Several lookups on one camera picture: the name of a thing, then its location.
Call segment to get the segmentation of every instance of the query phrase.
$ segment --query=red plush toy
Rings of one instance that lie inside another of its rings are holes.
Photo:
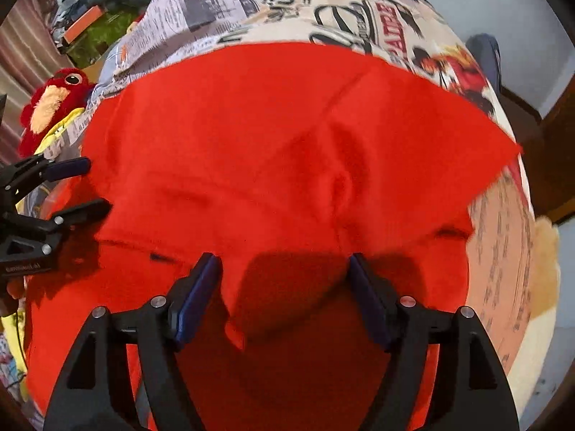
[[[75,108],[85,107],[93,87],[82,70],[65,68],[38,89],[20,115],[25,128],[18,147],[20,156],[32,155],[52,126]]]

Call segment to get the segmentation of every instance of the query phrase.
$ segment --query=plush parrot toy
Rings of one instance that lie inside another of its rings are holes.
[[[76,109],[85,107],[94,84],[77,68],[59,70],[39,88],[20,115],[24,126],[18,152],[21,157],[32,155],[44,136],[58,122]]]

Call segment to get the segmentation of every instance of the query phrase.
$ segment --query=pink curtain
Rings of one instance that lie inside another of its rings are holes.
[[[18,0],[0,26],[0,94],[8,101],[0,129],[0,162],[18,160],[19,116],[34,91],[61,68],[72,66],[48,31],[57,0]]]

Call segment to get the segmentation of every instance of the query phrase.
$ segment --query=cartoon character print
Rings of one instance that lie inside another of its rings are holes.
[[[413,47],[412,62],[428,76],[438,79],[442,88],[465,97],[485,114],[494,115],[493,104],[483,96],[483,90],[489,86],[487,78],[461,45],[447,47],[434,55],[421,47]]]

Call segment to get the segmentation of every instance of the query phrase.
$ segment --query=metal pin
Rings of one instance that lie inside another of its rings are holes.
[[[98,319],[101,318],[106,313],[106,308],[103,306],[99,306],[92,310],[92,317]]]
[[[417,302],[413,296],[402,296],[399,302],[406,308],[413,308],[415,305],[417,305]]]
[[[164,306],[166,304],[166,297],[165,296],[154,296],[154,298],[152,298],[152,301],[150,301],[150,304],[154,307],[154,308],[161,308],[162,306]]]
[[[475,311],[473,310],[473,308],[464,306],[461,308],[461,315],[464,318],[471,319],[473,316],[475,316]]]

